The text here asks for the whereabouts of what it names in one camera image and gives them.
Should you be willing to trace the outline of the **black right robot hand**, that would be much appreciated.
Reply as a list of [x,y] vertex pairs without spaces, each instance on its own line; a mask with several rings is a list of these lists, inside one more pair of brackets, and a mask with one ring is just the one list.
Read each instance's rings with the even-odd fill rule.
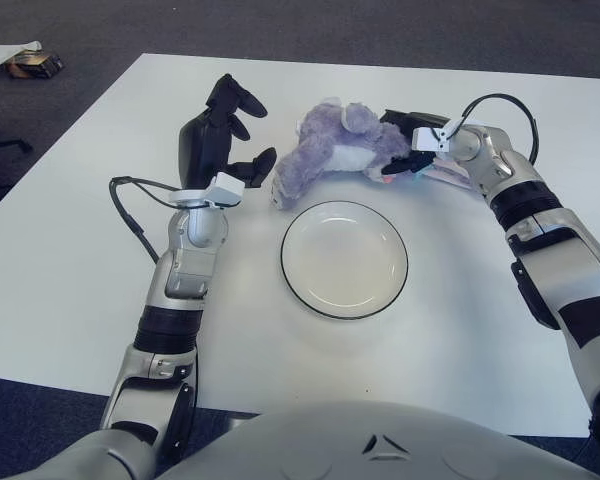
[[[401,134],[406,138],[407,143],[411,144],[413,131],[416,128],[442,128],[449,119],[429,113],[404,113],[387,109],[380,117],[380,121],[396,125]],[[433,152],[410,152],[409,154],[394,157],[388,165],[382,168],[381,172],[383,175],[394,175],[403,172],[418,173],[420,170],[431,165],[434,157],[435,154]]]

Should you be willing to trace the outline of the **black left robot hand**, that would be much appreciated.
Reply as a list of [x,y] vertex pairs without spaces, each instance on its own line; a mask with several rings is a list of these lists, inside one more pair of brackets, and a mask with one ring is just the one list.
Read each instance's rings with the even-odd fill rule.
[[259,188],[267,178],[277,160],[273,147],[250,162],[229,162],[232,140],[250,139],[236,115],[238,110],[255,118],[267,115],[265,106],[252,93],[225,74],[212,89],[206,109],[180,129],[178,167],[183,189],[204,190],[220,172],[242,181],[247,188]]

